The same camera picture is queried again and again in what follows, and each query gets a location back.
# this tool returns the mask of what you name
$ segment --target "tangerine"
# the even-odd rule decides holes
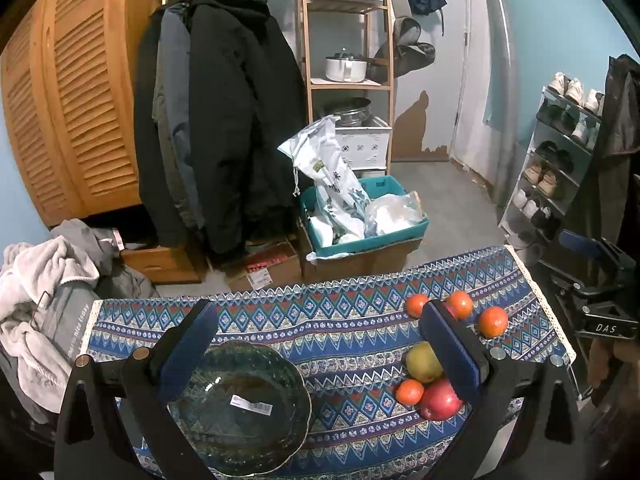
[[[456,290],[447,298],[447,306],[453,317],[458,321],[471,316],[474,310],[474,302],[464,290]]]
[[[504,334],[509,323],[509,316],[503,308],[491,306],[478,319],[478,328],[485,338],[491,339]]]
[[[422,315],[422,308],[429,303],[429,298],[424,294],[414,294],[406,299],[404,308],[409,316],[419,318]]]
[[[405,406],[418,404],[424,393],[424,386],[415,379],[405,379],[396,390],[396,400]]]

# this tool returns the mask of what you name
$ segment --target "table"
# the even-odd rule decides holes
[[[452,256],[394,274],[316,285],[220,294],[220,328],[212,344],[231,339],[267,344],[292,361],[312,399],[303,447],[265,478],[397,479],[431,466],[464,424],[468,406],[443,422],[422,420],[394,399],[406,377],[402,356],[422,338],[403,310],[420,292],[446,298],[466,290],[474,300],[467,320],[489,306],[509,315],[507,331],[481,341],[513,359],[541,362],[551,354],[569,364],[575,352],[524,264],[509,246]],[[184,319],[200,298],[99,300],[92,307],[82,352],[97,361],[122,359],[152,346]],[[506,421],[520,404],[512,402]],[[140,462],[158,472],[144,443]]]

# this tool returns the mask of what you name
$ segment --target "concrete floor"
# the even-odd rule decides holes
[[[407,258],[406,268],[504,243],[495,207],[484,187],[471,174],[450,162],[397,162],[391,174],[407,191],[417,191],[430,224],[420,247]],[[210,270],[202,283],[159,285],[164,297],[206,296],[229,292],[225,275]]]

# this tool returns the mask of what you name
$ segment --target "wooden closet door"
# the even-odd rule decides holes
[[[44,0],[38,0],[9,40],[0,62],[9,142],[27,192],[49,226],[84,216],[49,119],[42,71]]]
[[[126,0],[46,0],[49,112],[88,214],[140,203]]]

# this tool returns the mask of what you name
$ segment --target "white pot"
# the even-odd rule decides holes
[[[326,58],[324,74],[340,83],[360,83],[367,76],[367,62],[351,59]]]

